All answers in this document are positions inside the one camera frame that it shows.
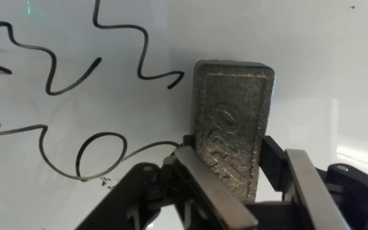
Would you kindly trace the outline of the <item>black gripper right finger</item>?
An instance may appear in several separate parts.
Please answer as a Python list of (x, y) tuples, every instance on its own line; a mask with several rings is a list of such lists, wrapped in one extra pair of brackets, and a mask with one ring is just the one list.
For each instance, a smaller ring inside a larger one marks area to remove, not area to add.
[(288, 149), (287, 157), (299, 199), (315, 230), (350, 230), (308, 153), (303, 149)]

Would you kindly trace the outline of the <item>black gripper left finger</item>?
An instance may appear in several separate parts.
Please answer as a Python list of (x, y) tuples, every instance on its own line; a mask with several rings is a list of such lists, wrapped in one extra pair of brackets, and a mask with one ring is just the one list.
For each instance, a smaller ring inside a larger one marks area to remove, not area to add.
[(219, 222), (227, 230), (256, 230), (258, 227), (258, 219), (232, 194), (192, 147), (179, 147), (174, 154), (201, 188)]

